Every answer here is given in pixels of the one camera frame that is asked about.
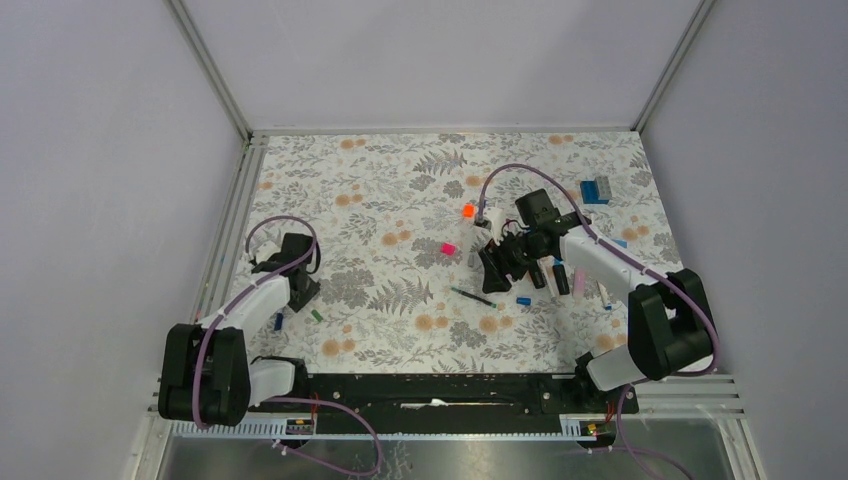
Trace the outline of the white grey marker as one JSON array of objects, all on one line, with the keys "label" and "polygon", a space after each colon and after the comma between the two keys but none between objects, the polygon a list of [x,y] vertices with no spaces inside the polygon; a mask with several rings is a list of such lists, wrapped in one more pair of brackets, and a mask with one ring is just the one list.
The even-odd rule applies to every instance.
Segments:
[{"label": "white grey marker", "polygon": [[540,262],[542,273],[545,277],[545,282],[547,289],[549,290],[552,297],[557,297],[559,295],[558,288],[556,286],[556,280],[553,272],[554,263],[551,259],[545,259]]}]

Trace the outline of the black highlighter blue cap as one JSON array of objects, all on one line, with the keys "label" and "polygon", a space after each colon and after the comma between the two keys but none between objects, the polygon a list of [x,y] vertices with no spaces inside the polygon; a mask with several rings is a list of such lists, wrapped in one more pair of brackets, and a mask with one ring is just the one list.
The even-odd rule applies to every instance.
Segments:
[{"label": "black highlighter blue cap", "polygon": [[552,266],[552,273],[554,276],[554,284],[556,287],[556,291],[560,296],[567,296],[570,294],[570,286],[568,283],[568,275],[565,268],[564,263],[561,260],[555,259],[554,264]]}]

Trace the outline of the orange highlighter cap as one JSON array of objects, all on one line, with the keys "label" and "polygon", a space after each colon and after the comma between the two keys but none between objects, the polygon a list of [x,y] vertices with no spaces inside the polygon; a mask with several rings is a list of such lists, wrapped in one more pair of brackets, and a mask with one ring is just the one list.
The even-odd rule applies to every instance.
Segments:
[{"label": "orange highlighter cap", "polygon": [[476,207],[472,204],[466,204],[463,207],[462,215],[464,218],[472,219],[476,214]]}]

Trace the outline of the white blue marker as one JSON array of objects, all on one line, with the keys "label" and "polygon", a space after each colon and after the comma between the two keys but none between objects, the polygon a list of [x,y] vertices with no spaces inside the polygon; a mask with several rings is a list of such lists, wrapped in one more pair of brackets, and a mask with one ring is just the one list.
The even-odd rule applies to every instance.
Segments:
[{"label": "white blue marker", "polygon": [[599,296],[602,302],[603,309],[606,311],[612,310],[612,302],[607,288],[599,283],[598,284]]}]

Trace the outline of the black highlighter pink cap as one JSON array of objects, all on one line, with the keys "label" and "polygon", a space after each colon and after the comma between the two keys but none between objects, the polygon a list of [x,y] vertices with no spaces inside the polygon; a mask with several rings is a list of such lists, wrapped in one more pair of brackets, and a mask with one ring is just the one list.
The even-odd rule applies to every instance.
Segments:
[{"label": "black highlighter pink cap", "polygon": [[535,289],[542,289],[547,286],[546,275],[538,264],[530,265],[528,267],[528,273]]}]

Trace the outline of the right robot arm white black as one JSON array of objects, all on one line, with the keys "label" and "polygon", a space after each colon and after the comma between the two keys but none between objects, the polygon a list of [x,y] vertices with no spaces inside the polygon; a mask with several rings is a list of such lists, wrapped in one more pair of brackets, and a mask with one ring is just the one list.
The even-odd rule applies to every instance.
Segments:
[{"label": "right robot arm white black", "polygon": [[700,277],[689,269],[657,273],[618,244],[597,233],[578,212],[561,213],[543,189],[516,202],[521,218],[511,230],[502,210],[487,208],[474,218],[489,232],[479,250],[486,294],[507,292],[529,277],[537,289],[570,292],[566,268],[582,269],[622,300],[627,340],[599,356],[579,361],[575,402],[597,412],[613,390],[641,380],[662,380],[681,369],[713,359],[717,335]]}]

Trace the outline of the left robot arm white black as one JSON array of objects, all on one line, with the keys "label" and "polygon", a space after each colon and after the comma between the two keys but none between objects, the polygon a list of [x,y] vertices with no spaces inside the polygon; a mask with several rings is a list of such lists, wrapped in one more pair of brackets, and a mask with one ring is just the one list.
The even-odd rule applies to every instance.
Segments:
[{"label": "left robot arm white black", "polygon": [[311,275],[320,250],[310,235],[288,233],[280,250],[254,261],[251,283],[221,311],[173,326],[165,340],[157,410],[201,427],[238,425],[251,407],[273,398],[296,411],[309,401],[303,361],[248,357],[248,345],[272,316],[301,311],[320,291]]}]

